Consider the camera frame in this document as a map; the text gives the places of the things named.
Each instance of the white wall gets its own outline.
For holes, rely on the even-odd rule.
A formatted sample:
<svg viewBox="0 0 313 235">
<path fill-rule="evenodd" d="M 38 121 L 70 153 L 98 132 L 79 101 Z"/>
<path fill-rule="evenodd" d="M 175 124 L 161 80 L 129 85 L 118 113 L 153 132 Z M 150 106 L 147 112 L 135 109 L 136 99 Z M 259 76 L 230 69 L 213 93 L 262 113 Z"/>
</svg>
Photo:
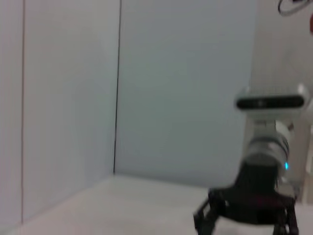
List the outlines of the white wall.
<svg viewBox="0 0 313 235">
<path fill-rule="evenodd" d="M 0 231 L 21 221 L 22 0 L 0 0 Z"/>
<path fill-rule="evenodd" d="M 293 16 L 281 17 L 277 3 L 278 0 L 258 0 L 251 85 L 305 82 L 313 92 L 313 4 Z M 304 180 L 309 139 L 309 125 L 297 121 L 287 173 L 293 180 Z"/>
<path fill-rule="evenodd" d="M 205 186 L 238 170 L 256 1 L 122 2 L 116 172 Z"/>
<path fill-rule="evenodd" d="M 24 218 L 113 170 L 119 0 L 27 0 Z"/>
</svg>

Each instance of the white table surface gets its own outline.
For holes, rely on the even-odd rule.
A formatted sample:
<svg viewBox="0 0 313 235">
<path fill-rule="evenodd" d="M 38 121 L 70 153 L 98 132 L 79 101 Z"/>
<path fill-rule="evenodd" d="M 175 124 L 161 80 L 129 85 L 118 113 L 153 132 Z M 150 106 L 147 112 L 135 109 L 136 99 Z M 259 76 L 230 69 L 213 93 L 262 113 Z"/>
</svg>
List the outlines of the white table surface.
<svg viewBox="0 0 313 235">
<path fill-rule="evenodd" d="M 207 189 L 115 176 L 7 235 L 194 235 L 193 212 Z M 297 206 L 301 235 L 311 235 L 313 207 Z M 271 235 L 221 219 L 215 235 Z"/>
</svg>

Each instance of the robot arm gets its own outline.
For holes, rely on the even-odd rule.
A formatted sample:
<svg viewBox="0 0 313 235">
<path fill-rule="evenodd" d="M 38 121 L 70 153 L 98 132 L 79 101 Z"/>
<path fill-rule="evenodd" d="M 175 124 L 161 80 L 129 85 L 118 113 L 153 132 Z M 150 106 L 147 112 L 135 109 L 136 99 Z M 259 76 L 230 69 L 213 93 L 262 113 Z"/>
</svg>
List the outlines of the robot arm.
<svg viewBox="0 0 313 235">
<path fill-rule="evenodd" d="M 296 198 L 279 194 L 276 187 L 288 168 L 293 122 L 313 122 L 313 98 L 302 84 L 246 88 L 236 97 L 235 106 L 253 120 L 253 135 L 234 184 L 210 189 L 208 199 L 194 214 L 195 227 L 199 234 L 210 235 L 222 216 L 274 225 L 274 235 L 298 235 Z"/>
</svg>

